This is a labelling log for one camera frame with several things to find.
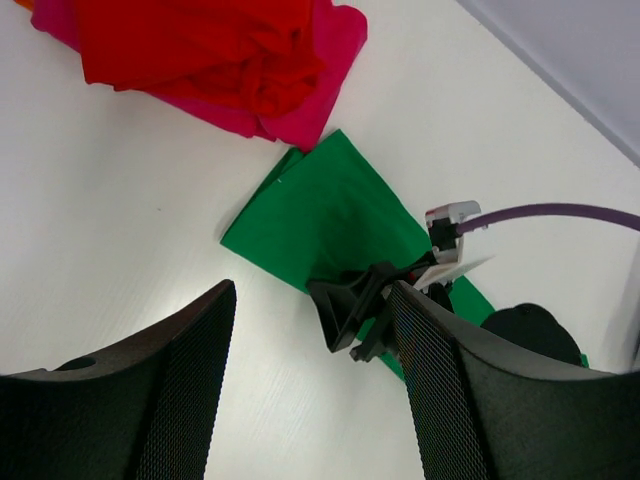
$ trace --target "cable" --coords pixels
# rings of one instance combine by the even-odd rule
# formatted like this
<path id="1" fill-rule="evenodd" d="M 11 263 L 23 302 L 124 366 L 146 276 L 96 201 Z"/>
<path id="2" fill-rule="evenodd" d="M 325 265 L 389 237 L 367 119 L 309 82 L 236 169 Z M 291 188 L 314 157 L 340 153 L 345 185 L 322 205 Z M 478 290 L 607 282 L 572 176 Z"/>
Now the cable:
<path id="1" fill-rule="evenodd" d="M 546 215 L 556 215 L 563 217 L 581 217 L 602 220 L 603 222 L 615 223 L 623 227 L 631 228 L 640 232 L 640 217 L 631 213 L 621 212 L 612 208 L 595 207 L 593 205 L 581 205 L 575 203 L 537 203 L 532 205 L 522 205 L 519 207 L 506 208 L 497 212 L 480 215 L 466 222 L 458 224 L 456 231 L 458 235 L 472 232 L 478 228 L 487 227 L 493 223 L 504 222 L 516 218 L 538 217 Z"/>

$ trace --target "white table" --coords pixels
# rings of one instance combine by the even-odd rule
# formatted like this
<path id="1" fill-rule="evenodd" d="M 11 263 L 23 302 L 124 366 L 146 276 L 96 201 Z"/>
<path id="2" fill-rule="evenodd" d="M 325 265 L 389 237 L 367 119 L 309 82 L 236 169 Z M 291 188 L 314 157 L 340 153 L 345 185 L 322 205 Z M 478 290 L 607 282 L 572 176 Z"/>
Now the white table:
<path id="1" fill-rule="evenodd" d="M 417 219 L 466 199 L 640 213 L 640 170 L 459 5 L 358 7 L 370 40 L 329 128 Z M 330 355 L 308 297 L 217 243 L 286 147 L 85 85 L 77 54 L 9 2 L 0 40 L 0 372 L 55 368 L 229 277 L 238 310 L 207 478 L 422 478 L 404 386 Z M 486 234 L 499 257 L 471 278 L 497 307 L 538 302 L 592 366 L 624 368 L 637 235 L 559 219 Z"/>

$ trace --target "pink cloth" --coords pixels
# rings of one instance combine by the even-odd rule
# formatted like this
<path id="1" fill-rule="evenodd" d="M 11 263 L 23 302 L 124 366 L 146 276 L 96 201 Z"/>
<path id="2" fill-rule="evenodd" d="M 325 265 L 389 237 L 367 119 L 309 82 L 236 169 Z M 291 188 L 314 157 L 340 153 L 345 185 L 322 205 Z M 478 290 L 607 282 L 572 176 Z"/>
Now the pink cloth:
<path id="1" fill-rule="evenodd" d="M 280 139 L 301 150 L 312 150 L 324 130 L 340 87 L 367 39 L 367 20 L 358 10 L 334 6 L 332 0 L 316 0 L 313 11 L 313 42 L 316 55 L 326 64 L 318 85 L 305 102 L 279 118 L 221 107 L 197 99 L 154 95 L 206 122 L 244 137 Z M 36 0 L 33 26 L 80 51 L 73 0 Z"/>

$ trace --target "green towel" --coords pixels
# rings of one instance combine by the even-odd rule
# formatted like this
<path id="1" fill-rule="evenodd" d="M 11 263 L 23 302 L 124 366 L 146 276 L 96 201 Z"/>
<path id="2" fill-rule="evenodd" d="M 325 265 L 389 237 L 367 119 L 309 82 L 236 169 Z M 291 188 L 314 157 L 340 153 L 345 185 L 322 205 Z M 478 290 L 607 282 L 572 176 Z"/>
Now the green towel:
<path id="1" fill-rule="evenodd" d="M 344 270 L 385 260 L 404 267 L 431 248 L 425 230 L 339 130 L 307 155 L 289 150 L 221 243 L 303 292 L 311 278 L 337 281 Z M 494 311 L 466 278 L 456 280 L 451 300 L 476 325 Z M 403 378 L 396 360 L 382 360 Z"/>

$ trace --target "pile of cloth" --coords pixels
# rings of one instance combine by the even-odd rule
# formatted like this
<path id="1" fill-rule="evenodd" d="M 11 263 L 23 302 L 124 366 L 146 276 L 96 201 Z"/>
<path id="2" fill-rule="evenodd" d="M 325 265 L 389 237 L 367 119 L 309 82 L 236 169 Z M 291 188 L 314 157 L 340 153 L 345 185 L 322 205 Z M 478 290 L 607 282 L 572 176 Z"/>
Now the pile of cloth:
<path id="1" fill-rule="evenodd" d="M 318 143 L 367 38 L 332 0 L 16 0 L 82 56 L 87 83 L 139 90 L 245 137 Z"/>

